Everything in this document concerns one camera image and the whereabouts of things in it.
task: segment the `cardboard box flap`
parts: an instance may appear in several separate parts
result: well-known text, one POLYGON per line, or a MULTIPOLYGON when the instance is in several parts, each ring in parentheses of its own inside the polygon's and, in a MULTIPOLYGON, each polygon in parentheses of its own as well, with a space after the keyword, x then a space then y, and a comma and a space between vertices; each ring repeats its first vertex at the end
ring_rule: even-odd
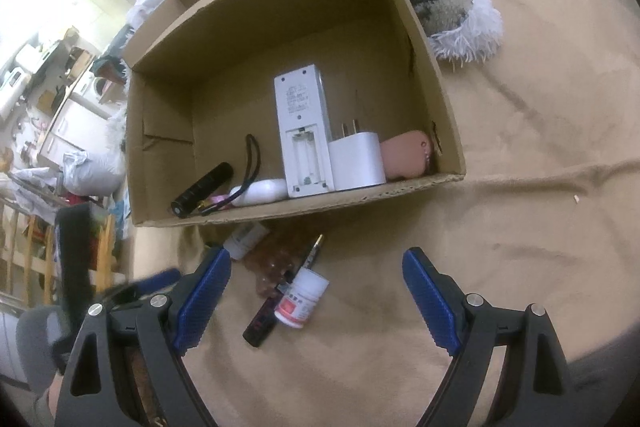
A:
POLYGON ((178 76, 182 58, 189 57, 192 78, 211 76, 248 53, 385 10, 384 6, 383 0, 201 0, 162 34, 137 69, 178 76))

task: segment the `white fluffy trim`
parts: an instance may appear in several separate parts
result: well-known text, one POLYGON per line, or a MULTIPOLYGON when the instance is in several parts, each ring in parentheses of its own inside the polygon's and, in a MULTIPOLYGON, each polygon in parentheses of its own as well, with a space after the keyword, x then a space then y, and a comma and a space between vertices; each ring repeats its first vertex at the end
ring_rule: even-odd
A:
POLYGON ((491 0, 473 0, 463 23, 429 37, 436 58, 462 62, 493 57, 502 42, 502 16, 491 0))
POLYGON ((107 140, 107 149, 119 152, 120 145, 124 140, 125 131, 127 129, 127 106, 121 107, 116 113, 107 120, 107 129, 105 131, 107 140))

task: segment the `beige blanket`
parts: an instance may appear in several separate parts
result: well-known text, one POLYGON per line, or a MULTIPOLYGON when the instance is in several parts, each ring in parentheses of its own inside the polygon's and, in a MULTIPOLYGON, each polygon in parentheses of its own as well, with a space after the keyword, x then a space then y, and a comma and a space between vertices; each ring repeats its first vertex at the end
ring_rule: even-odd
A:
MULTIPOLYGON (((570 360, 640 317, 640 22, 621 0, 493 1, 498 56, 443 65, 466 180, 337 214, 314 317, 260 349, 241 337, 260 307, 254 277, 234 266, 185 357, 220 426, 415 425, 450 358, 402 281, 408 247, 495 306, 544 304, 570 360)), ((199 247, 177 233, 140 230, 135 274, 193 268, 199 247)))

